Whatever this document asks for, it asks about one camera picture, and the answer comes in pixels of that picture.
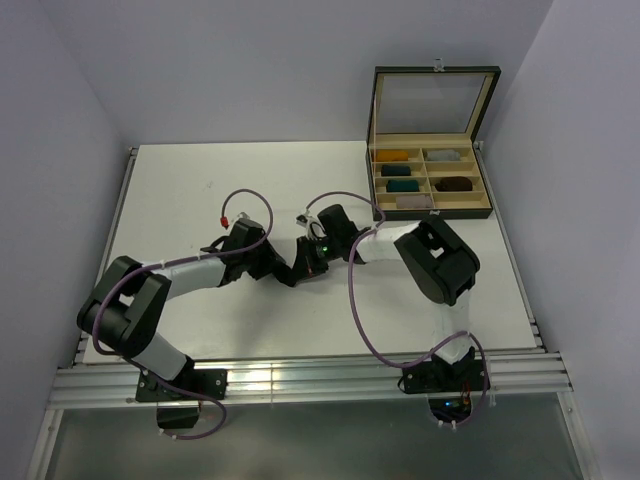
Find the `black sock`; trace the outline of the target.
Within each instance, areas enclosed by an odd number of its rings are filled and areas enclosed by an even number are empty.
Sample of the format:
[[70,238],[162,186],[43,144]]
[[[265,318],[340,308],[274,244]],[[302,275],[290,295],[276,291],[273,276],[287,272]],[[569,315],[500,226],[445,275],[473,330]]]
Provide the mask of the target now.
[[272,269],[272,275],[282,284],[288,287],[295,287],[298,277],[295,272],[285,263],[276,262]]

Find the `brown striped sock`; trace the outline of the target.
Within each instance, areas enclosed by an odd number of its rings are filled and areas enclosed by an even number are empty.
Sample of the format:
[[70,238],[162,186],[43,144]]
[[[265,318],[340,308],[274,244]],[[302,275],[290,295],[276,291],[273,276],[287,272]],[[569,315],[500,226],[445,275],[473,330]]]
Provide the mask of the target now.
[[464,176],[442,177],[434,188],[438,192],[468,192],[473,190],[473,181]]

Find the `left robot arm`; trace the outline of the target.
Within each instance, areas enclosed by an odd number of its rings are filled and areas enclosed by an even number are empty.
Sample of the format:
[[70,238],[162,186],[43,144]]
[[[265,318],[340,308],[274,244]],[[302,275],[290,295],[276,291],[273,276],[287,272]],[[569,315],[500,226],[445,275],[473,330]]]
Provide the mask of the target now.
[[229,234],[183,262],[152,269],[120,256],[80,308],[77,325],[116,355],[157,375],[170,398],[183,399],[196,388],[194,361],[157,332],[164,306],[197,290],[227,286],[243,274],[285,279],[289,267],[265,235],[259,223],[240,219]]

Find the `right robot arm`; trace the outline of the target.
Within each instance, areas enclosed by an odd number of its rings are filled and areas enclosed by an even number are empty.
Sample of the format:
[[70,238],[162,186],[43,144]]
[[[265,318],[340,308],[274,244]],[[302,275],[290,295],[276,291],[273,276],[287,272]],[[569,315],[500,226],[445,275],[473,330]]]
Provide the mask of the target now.
[[468,374],[465,360],[477,349],[469,331],[470,290],[476,283],[480,261],[472,249],[440,217],[428,218],[403,227],[382,228],[379,224],[359,230],[344,208],[331,205],[316,218],[297,217],[307,233],[296,240],[296,257],[286,284],[298,283],[322,275],[329,263],[342,259],[347,263],[347,288],[351,312],[367,348],[377,352],[364,331],[357,313],[354,270],[357,265],[378,261],[400,261],[419,291],[438,308],[435,320],[436,345],[431,354],[435,383],[452,390]]

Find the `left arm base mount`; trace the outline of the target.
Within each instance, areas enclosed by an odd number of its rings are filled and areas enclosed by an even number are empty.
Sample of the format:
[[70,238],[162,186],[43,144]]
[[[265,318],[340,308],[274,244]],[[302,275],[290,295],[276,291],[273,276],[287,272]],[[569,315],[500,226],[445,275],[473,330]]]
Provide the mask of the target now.
[[[161,433],[180,440],[196,440],[217,433],[227,420],[226,369],[190,369],[172,381],[152,373],[140,373],[135,393],[137,403],[158,404],[156,423]],[[208,431],[191,433],[201,418],[205,403],[217,406],[221,416]]]

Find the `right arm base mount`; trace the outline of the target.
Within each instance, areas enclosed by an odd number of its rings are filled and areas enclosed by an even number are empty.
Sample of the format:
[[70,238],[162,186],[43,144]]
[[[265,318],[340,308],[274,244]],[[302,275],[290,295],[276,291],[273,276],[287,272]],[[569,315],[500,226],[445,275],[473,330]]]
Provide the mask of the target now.
[[398,388],[407,395],[427,396],[430,413],[439,428],[456,430],[474,413],[473,395],[486,400],[491,381],[481,360],[471,357],[453,365],[435,357],[402,370]]

